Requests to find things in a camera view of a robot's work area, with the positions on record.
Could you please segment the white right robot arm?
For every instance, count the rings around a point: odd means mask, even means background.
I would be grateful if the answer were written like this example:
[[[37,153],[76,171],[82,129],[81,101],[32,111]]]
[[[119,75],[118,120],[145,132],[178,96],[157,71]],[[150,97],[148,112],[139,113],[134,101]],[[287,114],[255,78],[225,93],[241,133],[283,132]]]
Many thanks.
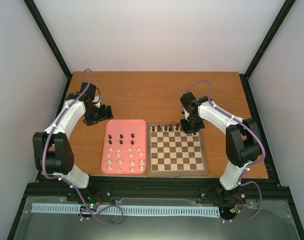
[[[207,96],[196,98],[191,92],[180,98],[184,118],[181,128],[186,134],[197,133],[210,122],[225,134],[225,153],[228,164],[220,177],[221,186],[230,191],[241,184],[241,179],[259,156],[265,156],[257,123],[254,119],[243,119],[217,106]]]

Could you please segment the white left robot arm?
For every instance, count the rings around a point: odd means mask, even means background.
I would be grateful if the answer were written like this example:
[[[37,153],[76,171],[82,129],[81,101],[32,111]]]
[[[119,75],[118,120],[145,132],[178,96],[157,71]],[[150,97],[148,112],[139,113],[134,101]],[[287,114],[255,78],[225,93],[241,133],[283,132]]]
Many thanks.
[[[69,138],[79,119],[83,119],[86,126],[92,126],[113,118],[111,106],[101,104],[97,92],[94,84],[82,83],[80,91],[66,97],[54,122],[32,137],[36,169],[47,179],[64,180],[71,187],[79,188],[78,195],[87,202],[95,198],[96,188],[89,184],[90,176],[75,164]]]

